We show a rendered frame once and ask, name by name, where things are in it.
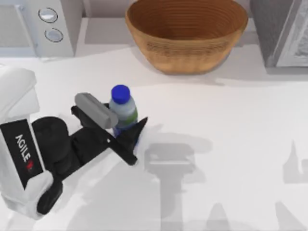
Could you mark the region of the round microwave knob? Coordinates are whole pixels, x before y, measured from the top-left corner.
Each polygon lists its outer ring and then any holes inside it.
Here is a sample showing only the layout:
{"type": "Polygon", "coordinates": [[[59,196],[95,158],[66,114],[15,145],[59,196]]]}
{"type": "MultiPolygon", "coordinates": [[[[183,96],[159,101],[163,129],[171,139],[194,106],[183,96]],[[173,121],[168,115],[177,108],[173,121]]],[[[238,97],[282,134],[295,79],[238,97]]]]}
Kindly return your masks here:
{"type": "Polygon", "coordinates": [[[39,18],[45,23],[54,23],[58,19],[57,12],[52,8],[44,8],[38,11],[39,18]]]}
{"type": "Polygon", "coordinates": [[[63,33],[56,28],[50,28],[44,32],[45,38],[53,43],[61,42],[64,39],[63,33]]]}

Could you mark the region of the brown woven basket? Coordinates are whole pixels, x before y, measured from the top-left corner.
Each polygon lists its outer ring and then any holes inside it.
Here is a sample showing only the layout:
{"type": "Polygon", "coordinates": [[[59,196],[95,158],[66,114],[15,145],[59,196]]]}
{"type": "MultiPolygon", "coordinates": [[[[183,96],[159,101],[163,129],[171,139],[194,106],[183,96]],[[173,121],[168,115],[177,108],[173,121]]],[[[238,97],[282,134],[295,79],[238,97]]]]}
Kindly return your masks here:
{"type": "Polygon", "coordinates": [[[200,74],[218,66],[248,24],[235,0],[136,0],[125,21],[146,60],[165,74],[200,74]]]}

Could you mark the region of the blue capped clear bottle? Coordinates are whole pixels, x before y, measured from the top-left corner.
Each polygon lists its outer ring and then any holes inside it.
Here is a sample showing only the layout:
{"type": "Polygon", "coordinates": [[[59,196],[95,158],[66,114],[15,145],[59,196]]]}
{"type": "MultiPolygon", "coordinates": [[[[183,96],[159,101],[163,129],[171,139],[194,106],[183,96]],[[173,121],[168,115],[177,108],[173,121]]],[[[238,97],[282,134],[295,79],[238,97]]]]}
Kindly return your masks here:
{"type": "Polygon", "coordinates": [[[138,111],[128,86],[119,84],[111,89],[109,109],[118,117],[118,123],[113,127],[114,136],[128,130],[138,123],[138,111]]]}

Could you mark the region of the pale microwave oven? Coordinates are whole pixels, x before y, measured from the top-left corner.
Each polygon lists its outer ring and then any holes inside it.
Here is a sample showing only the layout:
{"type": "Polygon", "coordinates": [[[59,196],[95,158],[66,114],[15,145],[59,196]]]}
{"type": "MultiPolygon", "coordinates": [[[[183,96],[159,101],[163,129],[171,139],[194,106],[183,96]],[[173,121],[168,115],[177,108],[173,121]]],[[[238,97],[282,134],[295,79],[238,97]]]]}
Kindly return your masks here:
{"type": "Polygon", "coordinates": [[[73,57],[83,11],[83,0],[0,0],[0,57],[73,57]],[[56,22],[39,18],[44,8],[57,12],[56,22]],[[59,29],[64,39],[47,40],[44,32],[50,28],[59,29]]]}

